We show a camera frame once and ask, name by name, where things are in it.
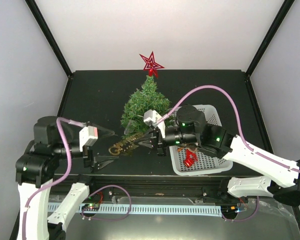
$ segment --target white wall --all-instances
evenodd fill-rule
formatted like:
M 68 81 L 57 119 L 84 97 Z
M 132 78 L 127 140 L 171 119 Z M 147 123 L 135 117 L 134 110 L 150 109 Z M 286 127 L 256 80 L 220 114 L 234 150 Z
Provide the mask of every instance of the white wall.
M 300 1 L 295 1 L 252 77 L 274 152 L 300 159 Z
M 283 1 L 36 0 L 73 71 L 246 71 Z
M 0 240 L 19 195 L 15 164 L 37 119 L 57 114 L 67 77 L 24 0 L 0 0 Z

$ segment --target black table surface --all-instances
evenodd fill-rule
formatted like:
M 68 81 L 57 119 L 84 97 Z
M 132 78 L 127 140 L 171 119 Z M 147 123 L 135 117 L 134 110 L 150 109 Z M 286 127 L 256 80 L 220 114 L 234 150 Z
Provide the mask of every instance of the black table surface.
M 191 89 L 202 85 L 215 85 L 227 91 L 233 98 L 241 119 L 242 131 L 247 141 L 264 148 L 254 110 L 241 70 L 160 70 L 155 79 L 158 91 L 172 104 Z M 110 156 L 109 147 L 121 140 L 124 128 L 120 119 L 125 103 L 137 88 L 141 88 L 147 73 L 143 70 L 81 70 L 74 73 L 65 98 L 61 116 L 80 122 L 93 122 L 114 130 L 116 135 L 98 140 L 93 152 L 98 156 Z M 213 89 L 197 91 L 183 104 L 212 105 L 216 108 L 222 126 L 233 134 L 238 133 L 234 110 L 228 99 Z M 67 162 L 61 161 L 56 174 L 65 172 Z M 81 159 L 73 159 L 71 174 L 91 174 L 83 167 Z M 159 157 L 149 148 L 138 147 L 132 156 L 120 156 L 118 160 L 94 173 L 95 175 L 125 176 L 176 176 L 170 156 Z M 257 172 L 237 163 L 229 171 L 212 176 L 258 176 Z

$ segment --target artificial christmas tree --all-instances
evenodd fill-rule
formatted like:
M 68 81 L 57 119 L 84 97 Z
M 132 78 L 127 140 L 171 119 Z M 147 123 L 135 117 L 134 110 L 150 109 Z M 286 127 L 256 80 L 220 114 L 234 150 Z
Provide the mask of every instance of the artificial christmas tree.
M 149 129 L 144 123 L 144 113 L 148 110 L 156 110 L 161 116 L 170 108 L 170 101 L 160 92 L 157 92 L 157 83 L 153 76 L 146 76 L 146 81 L 131 96 L 124 105 L 124 113 L 121 117 L 121 125 L 125 128 L 125 136 L 136 133 L 144 133 Z M 166 126 L 172 126 L 173 120 L 165 121 Z

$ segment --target red star tree topper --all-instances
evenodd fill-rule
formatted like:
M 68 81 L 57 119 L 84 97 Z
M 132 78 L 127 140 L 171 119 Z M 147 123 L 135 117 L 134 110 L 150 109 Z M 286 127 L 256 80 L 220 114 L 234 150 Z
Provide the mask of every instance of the red star tree topper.
M 156 63 L 155 61 L 155 56 L 154 56 L 154 52 L 152 52 L 150 54 L 150 57 L 147 58 L 143 55 L 141 55 L 141 58 L 143 59 L 143 61 L 145 61 L 145 66 L 143 68 L 144 71 L 148 71 L 149 72 L 149 76 L 151 77 L 153 74 L 158 77 L 158 71 L 157 69 L 164 69 L 164 66 L 161 66 L 160 64 Z

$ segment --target red ornament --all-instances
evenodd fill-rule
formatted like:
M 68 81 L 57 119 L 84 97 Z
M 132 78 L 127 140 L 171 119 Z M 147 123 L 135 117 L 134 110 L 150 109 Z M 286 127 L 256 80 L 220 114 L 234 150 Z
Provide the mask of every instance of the red ornament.
M 143 59 L 143 61 L 145 61 L 145 66 L 143 68 L 144 71 L 148 71 L 149 72 L 149 76 L 151 77 L 153 74 L 158 77 L 158 71 L 157 69 L 164 69 L 164 66 L 161 66 L 160 64 L 156 63 L 155 61 L 155 56 L 154 56 L 154 52 L 152 52 L 150 54 L 150 57 L 147 58 L 143 55 L 141 55 L 141 58 Z
M 198 161 L 197 155 L 190 151 L 190 150 L 185 150 L 186 157 L 185 160 L 183 161 L 183 164 L 187 167 L 190 168 L 195 162 Z

